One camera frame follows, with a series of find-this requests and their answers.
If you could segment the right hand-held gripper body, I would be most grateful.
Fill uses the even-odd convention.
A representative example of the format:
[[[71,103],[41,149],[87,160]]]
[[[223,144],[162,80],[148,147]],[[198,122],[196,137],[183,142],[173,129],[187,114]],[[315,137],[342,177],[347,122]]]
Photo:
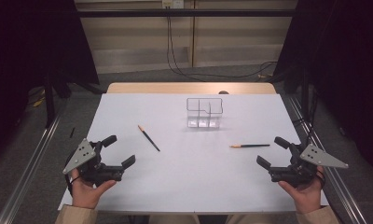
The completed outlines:
[[[317,167],[334,167],[348,169],[349,164],[329,153],[322,151],[313,144],[305,147],[290,143],[290,164],[287,167],[270,167],[269,174],[272,182],[285,181],[294,188],[310,184],[317,177]]]

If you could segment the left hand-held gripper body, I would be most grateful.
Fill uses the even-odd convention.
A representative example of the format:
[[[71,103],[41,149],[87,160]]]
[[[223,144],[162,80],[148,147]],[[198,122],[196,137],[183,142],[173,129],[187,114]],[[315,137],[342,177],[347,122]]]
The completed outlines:
[[[66,160],[62,173],[69,175],[77,169],[81,178],[96,187],[108,180],[120,181],[124,173],[122,165],[105,165],[101,157],[102,148],[102,141],[91,142],[84,138]]]

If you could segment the clear plastic pen holder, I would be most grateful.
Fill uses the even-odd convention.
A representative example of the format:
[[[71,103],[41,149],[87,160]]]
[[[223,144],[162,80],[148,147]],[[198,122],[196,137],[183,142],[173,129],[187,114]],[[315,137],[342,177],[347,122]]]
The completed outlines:
[[[223,111],[221,98],[187,98],[187,126],[189,128],[218,128]]]

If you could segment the person's right hand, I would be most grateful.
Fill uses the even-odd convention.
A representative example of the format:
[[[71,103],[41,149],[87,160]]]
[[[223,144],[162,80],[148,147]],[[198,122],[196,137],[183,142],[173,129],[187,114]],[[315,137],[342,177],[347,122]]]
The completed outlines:
[[[317,177],[315,177],[307,187],[294,188],[285,181],[280,181],[278,185],[294,200],[296,211],[299,214],[308,214],[321,208],[322,183],[320,179],[324,177],[324,168],[317,167]]]

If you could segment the person's left hand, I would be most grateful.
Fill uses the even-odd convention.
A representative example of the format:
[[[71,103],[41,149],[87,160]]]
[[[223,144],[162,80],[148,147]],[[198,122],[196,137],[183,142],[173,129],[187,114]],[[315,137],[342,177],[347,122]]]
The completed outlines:
[[[90,182],[80,177],[77,169],[71,173],[72,176],[72,206],[79,208],[95,209],[102,195],[116,185],[115,180],[104,182],[99,187],[94,187]]]

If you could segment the white table cover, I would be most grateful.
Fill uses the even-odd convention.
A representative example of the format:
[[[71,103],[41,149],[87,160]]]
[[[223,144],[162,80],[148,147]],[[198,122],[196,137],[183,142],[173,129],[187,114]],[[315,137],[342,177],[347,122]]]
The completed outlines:
[[[223,96],[224,113],[217,129],[187,126],[187,98],[185,94],[103,95],[88,138],[96,142],[117,137],[102,152],[106,164],[118,165],[132,155],[136,162],[102,196],[98,210],[143,214],[293,210],[291,197],[256,162],[261,156],[274,166],[286,166],[291,154],[275,144],[275,137],[299,141],[281,96]],[[245,144],[270,147],[229,147]]]

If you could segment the black metal stand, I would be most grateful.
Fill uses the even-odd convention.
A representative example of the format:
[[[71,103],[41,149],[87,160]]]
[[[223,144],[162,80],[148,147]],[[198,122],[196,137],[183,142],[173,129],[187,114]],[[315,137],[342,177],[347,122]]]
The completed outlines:
[[[50,74],[45,75],[45,99],[46,99],[46,108],[47,108],[47,124],[48,128],[53,120],[55,119],[55,107],[53,101],[53,89],[52,83],[50,80]]]

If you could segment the wooden table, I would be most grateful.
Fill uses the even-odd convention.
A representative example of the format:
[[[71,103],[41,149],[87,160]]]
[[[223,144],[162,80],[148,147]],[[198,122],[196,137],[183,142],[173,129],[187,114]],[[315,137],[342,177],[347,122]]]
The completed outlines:
[[[275,94],[270,83],[254,82],[115,82],[108,93],[171,93],[171,94]]]

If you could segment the black curtain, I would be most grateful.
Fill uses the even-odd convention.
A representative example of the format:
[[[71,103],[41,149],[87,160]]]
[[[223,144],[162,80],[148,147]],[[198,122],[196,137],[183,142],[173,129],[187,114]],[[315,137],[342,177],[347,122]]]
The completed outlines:
[[[318,91],[373,167],[373,0],[297,0],[274,76]]]
[[[0,0],[0,154],[29,90],[69,82],[99,82],[75,0]]]

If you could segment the black horizontal bar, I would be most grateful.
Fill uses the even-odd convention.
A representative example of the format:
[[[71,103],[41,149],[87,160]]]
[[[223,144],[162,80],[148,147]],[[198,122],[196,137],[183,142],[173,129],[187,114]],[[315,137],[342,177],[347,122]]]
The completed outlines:
[[[82,18],[116,17],[294,17],[294,9],[128,9],[79,10]]]

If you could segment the aluminium floor rail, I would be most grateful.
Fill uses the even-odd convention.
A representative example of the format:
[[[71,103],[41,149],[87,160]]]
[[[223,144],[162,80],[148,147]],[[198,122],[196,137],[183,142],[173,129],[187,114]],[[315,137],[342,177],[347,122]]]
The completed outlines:
[[[325,151],[325,147],[322,144],[321,139],[317,135],[316,131],[312,128],[311,124],[303,119],[302,116],[302,106],[301,103],[295,96],[289,98],[289,103],[292,106],[296,116],[301,119],[301,127],[303,128],[305,134],[307,135],[307,140],[309,143],[320,148],[322,151]],[[334,188],[335,192],[338,195],[348,217],[351,220],[352,224],[367,224],[365,217],[360,210],[359,205],[352,196],[345,182],[338,172],[338,168],[325,168],[326,177],[331,183],[331,186]]]
[[[13,223],[15,216],[20,209],[21,203],[28,191],[28,188],[30,187],[33,178],[35,177],[38,165],[42,161],[48,149],[48,145],[57,130],[60,119],[60,115],[56,116],[43,132],[43,135],[35,148],[32,158],[29,160],[28,165],[24,169],[16,188],[14,188],[14,190],[12,191],[0,213],[0,224]]]

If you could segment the white wall outlet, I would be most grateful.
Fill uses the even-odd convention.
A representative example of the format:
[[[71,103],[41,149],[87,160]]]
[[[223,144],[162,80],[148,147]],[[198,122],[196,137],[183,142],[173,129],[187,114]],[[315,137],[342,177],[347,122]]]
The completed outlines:
[[[163,8],[183,9],[185,7],[184,0],[161,0]]]

